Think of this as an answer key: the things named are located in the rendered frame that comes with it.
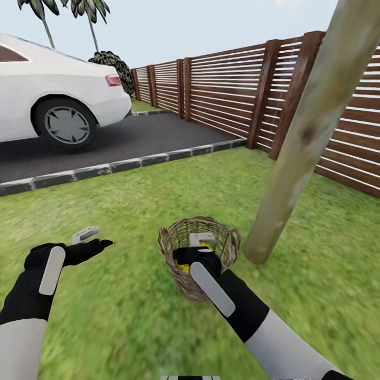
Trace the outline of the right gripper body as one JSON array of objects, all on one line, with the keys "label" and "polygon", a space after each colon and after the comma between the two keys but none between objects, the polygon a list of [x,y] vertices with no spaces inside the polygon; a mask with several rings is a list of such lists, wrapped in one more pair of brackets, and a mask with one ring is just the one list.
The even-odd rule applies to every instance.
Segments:
[{"label": "right gripper body", "polygon": [[178,264],[190,264],[188,258],[195,249],[208,249],[207,246],[194,246],[193,248],[187,246],[180,246],[177,249],[177,263]]}]

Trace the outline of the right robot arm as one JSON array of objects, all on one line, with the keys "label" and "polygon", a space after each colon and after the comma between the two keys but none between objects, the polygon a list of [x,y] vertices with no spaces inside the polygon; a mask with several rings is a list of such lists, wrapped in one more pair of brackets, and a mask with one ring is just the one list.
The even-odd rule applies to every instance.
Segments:
[{"label": "right robot arm", "polygon": [[280,319],[233,271],[222,273],[215,250],[200,242],[213,233],[189,233],[190,245],[173,251],[189,275],[233,327],[270,380],[351,380]]}]

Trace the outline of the wicker basket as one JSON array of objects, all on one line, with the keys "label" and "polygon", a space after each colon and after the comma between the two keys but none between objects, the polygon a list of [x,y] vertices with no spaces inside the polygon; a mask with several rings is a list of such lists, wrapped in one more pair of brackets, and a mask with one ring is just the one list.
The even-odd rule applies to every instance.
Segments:
[{"label": "wicker basket", "polygon": [[[224,223],[212,217],[198,216],[194,218],[183,218],[177,220],[168,229],[160,228],[158,244],[160,245],[160,251],[165,257],[166,264],[168,266],[170,275],[173,278],[174,284],[179,294],[186,298],[190,303],[202,303],[210,301],[205,292],[198,286],[198,284],[192,280],[192,276],[189,273],[182,272],[175,266],[177,260],[173,258],[173,251],[177,250],[180,246],[183,246],[182,241],[185,241],[185,245],[188,247],[189,242],[189,226],[199,225],[199,228],[203,230],[203,233],[214,233],[216,239],[222,238],[221,248],[216,247],[217,252],[224,255],[222,260],[222,273],[227,269],[231,269],[231,266],[237,259],[238,250],[242,246],[242,235],[237,227],[229,229]],[[179,227],[183,227],[185,235],[182,237]],[[237,233],[237,239],[233,232]],[[177,244],[177,245],[176,245]],[[176,246],[175,246],[176,245]]]}]

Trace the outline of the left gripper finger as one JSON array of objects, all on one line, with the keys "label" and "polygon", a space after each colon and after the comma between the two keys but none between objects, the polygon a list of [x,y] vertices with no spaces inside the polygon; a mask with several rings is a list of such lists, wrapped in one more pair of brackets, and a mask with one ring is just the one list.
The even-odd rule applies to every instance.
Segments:
[{"label": "left gripper finger", "polygon": [[112,245],[113,244],[113,241],[110,241],[110,240],[102,240],[101,241],[101,245],[102,245],[102,249],[104,250],[105,247],[109,246],[109,245]]}]

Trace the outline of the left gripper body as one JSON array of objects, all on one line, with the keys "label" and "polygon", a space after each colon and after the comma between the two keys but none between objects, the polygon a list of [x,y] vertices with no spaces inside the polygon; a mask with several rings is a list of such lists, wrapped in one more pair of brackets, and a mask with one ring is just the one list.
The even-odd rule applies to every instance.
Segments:
[{"label": "left gripper body", "polygon": [[79,249],[79,259],[73,265],[78,265],[84,261],[88,261],[93,256],[103,251],[101,242],[98,238],[85,242],[85,244],[74,245]]}]

